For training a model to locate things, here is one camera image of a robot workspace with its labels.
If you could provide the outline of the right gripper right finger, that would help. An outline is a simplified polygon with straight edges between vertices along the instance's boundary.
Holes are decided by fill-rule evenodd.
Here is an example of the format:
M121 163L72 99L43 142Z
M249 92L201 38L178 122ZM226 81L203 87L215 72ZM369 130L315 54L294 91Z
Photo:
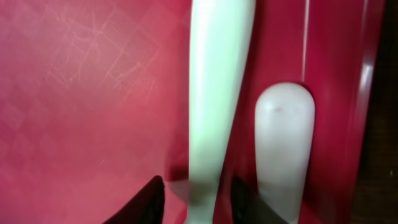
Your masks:
M239 177L232 178L230 201L234 224L287 224Z

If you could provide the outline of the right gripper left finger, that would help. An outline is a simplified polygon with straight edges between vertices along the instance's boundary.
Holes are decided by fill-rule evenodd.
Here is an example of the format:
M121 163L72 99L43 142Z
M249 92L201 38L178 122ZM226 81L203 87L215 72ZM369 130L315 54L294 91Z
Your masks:
M156 175L104 224L162 224L164 206L165 185Z

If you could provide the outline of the white plastic fork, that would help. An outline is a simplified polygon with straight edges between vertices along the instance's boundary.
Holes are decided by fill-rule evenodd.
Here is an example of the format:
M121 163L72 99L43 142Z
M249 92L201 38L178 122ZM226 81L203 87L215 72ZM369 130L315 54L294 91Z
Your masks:
M312 148L315 102L302 85L277 83L255 107L255 157L261 198L287 223L297 223Z

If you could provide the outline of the white plastic spoon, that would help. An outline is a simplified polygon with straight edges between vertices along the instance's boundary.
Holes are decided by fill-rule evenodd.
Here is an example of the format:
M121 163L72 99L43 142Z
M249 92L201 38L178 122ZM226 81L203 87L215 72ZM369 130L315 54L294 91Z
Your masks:
M194 0L189 50L186 223L213 223L251 41L255 0Z

